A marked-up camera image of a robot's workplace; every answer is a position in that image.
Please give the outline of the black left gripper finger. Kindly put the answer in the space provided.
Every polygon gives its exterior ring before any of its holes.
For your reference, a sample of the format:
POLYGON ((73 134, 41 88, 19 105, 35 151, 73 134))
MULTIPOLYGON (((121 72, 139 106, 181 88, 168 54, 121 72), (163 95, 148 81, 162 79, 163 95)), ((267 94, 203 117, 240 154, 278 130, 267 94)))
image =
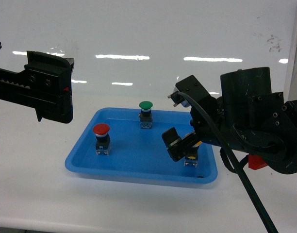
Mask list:
POLYGON ((28 51, 21 72, 0 68, 0 100, 34 108, 37 119, 68 124, 73 120, 73 58, 28 51))

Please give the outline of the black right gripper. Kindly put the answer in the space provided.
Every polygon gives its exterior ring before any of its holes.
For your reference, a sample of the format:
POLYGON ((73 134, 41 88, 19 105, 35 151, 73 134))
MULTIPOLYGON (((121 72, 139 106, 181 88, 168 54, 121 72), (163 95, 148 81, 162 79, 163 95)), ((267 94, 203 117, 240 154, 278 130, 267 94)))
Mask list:
POLYGON ((230 148, 243 148, 232 131, 232 125, 226 124, 226 115, 222 97, 206 96, 192 98, 190 102, 191 125, 195 131, 181 138, 174 127, 162 133, 162 140, 170 158, 178 162, 185 157, 188 150, 201 140, 204 143, 222 147, 223 138, 230 148))

